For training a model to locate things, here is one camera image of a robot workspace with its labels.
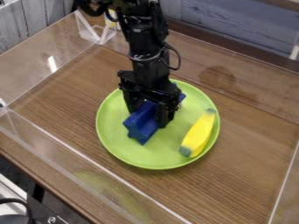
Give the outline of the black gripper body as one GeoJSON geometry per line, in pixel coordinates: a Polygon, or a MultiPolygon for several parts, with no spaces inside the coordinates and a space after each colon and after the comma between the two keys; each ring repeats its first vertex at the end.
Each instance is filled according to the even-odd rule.
{"type": "Polygon", "coordinates": [[[170,66],[170,56],[135,55],[130,59],[134,69],[118,72],[121,89],[141,88],[145,100],[155,103],[181,97],[183,91],[170,81],[170,70],[177,69],[170,66]]]}

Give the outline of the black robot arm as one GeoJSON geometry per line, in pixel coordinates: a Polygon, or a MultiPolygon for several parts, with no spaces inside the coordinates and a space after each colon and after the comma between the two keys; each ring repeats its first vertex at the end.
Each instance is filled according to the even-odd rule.
{"type": "Polygon", "coordinates": [[[182,90],[170,81],[174,47],[166,42],[169,24],[159,0],[75,0],[75,4],[90,16],[105,15],[119,23],[134,68],[118,72],[127,109],[137,112],[145,102],[154,102],[154,118],[166,127],[179,108],[182,90]]]}

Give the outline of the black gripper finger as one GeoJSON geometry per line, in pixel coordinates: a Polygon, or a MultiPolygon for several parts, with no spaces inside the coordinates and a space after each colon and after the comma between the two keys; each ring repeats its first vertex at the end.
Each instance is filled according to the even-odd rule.
{"type": "Polygon", "coordinates": [[[134,113],[146,101],[142,95],[142,89],[139,87],[135,88],[122,87],[122,91],[129,112],[134,113]]]}
{"type": "Polygon", "coordinates": [[[167,101],[157,103],[155,120],[161,128],[165,128],[174,119],[175,112],[179,109],[181,98],[174,97],[167,101]]]}

